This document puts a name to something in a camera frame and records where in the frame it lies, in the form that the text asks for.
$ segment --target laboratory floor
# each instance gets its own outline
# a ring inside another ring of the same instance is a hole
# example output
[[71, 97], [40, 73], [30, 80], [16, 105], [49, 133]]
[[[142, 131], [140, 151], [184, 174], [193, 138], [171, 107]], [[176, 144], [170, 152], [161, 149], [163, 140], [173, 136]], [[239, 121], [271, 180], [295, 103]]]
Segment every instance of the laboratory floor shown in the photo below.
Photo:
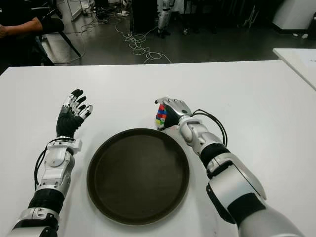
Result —
[[[66, 5], [60, 4], [63, 11], [65, 33], [74, 46], [84, 56], [73, 61], [77, 55], [61, 38], [60, 35], [48, 35], [43, 41], [43, 47], [54, 63], [62, 65], [115, 65], [115, 64], [143, 64], [146, 55], [133, 55], [125, 35], [129, 30], [128, 17], [117, 19], [112, 17], [108, 22], [89, 25], [87, 32], [81, 32], [82, 27], [95, 19], [95, 16], [79, 16], [71, 21]], [[200, 33], [190, 32], [182, 34], [180, 21], [172, 19], [169, 31], [170, 36], [158, 38], [154, 32], [147, 35], [147, 40], [141, 44], [149, 47], [151, 52], [166, 55], [172, 63], [195, 62], [224, 62], [248, 60], [275, 60], [273, 48], [316, 48], [315, 40], [302, 39], [292, 34], [279, 34], [268, 27], [249, 28], [219, 28], [217, 34], [212, 34], [207, 26], [201, 26]], [[156, 60], [147, 60], [146, 63], [168, 63], [164, 57]]]

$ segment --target humanoid robot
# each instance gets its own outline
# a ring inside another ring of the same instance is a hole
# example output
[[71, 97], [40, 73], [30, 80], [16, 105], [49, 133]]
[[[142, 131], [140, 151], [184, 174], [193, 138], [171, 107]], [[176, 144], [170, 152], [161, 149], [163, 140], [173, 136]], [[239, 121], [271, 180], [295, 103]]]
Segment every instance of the humanoid robot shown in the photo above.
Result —
[[[75, 90], [64, 102], [57, 121], [57, 138], [48, 143], [36, 164], [35, 194], [10, 237], [57, 236], [59, 213], [75, 165], [73, 155], [81, 146], [74, 133], [92, 112], [91, 105], [79, 107], [86, 99], [79, 98], [82, 93]], [[223, 135], [222, 142], [210, 133], [183, 101], [164, 97], [155, 103], [163, 105], [166, 114], [159, 128], [177, 126], [206, 169], [209, 178], [206, 191], [211, 201], [223, 220], [237, 224], [240, 237], [303, 237], [285, 216], [267, 205], [259, 180], [225, 146], [227, 136], [225, 139]], [[38, 182], [37, 170], [43, 161], [45, 171]]]

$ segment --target black tray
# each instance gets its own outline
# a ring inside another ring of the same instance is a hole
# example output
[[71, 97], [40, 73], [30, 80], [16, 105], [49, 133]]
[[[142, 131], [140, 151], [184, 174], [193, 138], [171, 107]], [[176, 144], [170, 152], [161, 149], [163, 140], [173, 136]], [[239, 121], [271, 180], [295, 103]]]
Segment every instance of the black tray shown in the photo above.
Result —
[[188, 160], [178, 143], [144, 128], [121, 132], [103, 143], [87, 174], [95, 206], [128, 225], [152, 223], [169, 214], [188, 182]]

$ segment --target white desk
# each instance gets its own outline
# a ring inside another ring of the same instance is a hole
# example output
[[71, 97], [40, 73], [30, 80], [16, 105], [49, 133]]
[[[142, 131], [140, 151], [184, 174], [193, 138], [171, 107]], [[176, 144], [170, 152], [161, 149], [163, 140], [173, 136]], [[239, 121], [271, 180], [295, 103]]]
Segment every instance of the white desk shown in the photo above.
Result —
[[[55, 137], [61, 104], [75, 88], [84, 90], [94, 111], [75, 135], [83, 147], [75, 156], [60, 237], [237, 236], [206, 194], [201, 162], [174, 129], [169, 134], [186, 152], [191, 176], [183, 203], [171, 215], [125, 226], [89, 200], [86, 172], [97, 148], [120, 131], [154, 128], [154, 100], [165, 95], [216, 115], [227, 130], [228, 148], [260, 179], [268, 203], [307, 237], [315, 235], [316, 93], [282, 61], [261, 61], [8, 69], [0, 77], [0, 236], [28, 206], [35, 161]], [[221, 135], [210, 121], [206, 125]]]
[[275, 48], [273, 52], [316, 90], [316, 49]]

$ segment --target black cable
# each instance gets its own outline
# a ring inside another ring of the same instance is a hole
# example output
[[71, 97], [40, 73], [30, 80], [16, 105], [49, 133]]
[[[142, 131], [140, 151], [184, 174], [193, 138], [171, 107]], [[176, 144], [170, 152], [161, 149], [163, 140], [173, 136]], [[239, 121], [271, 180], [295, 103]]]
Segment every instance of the black cable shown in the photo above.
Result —
[[204, 115], [204, 116], [207, 116], [208, 118], [210, 118], [211, 120], [213, 120], [220, 128], [220, 130], [222, 132], [222, 136], [223, 136], [223, 144], [227, 147], [228, 137], [227, 137], [227, 133], [226, 133], [226, 130], [225, 130], [223, 124], [214, 115], [212, 115], [204, 110], [201, 110], [201, 109], [194, 111], [192, 116], [195, 116], [195, 115]]
[[[74, 141], [74, 138], [56, 138], [54, 140], [51, 140], [49, 143], [55, 142], [55, 141]], [[47, 151], [47, 145], [46, 145], [45, 149], [41, 152], [41, 154], [38, 157], [38, 159], [36, 161], [36, 164], [35, 164], [35, 169], [34, 169], [34, 188], [35, 188], [35, 191], [36, 191], [37, 185], [39, 184], [38, 171], [39, 171], [40, 165], [42, 164], [42, 162], [43, 162], [43, 160], [45, 158], [46, 151]]]

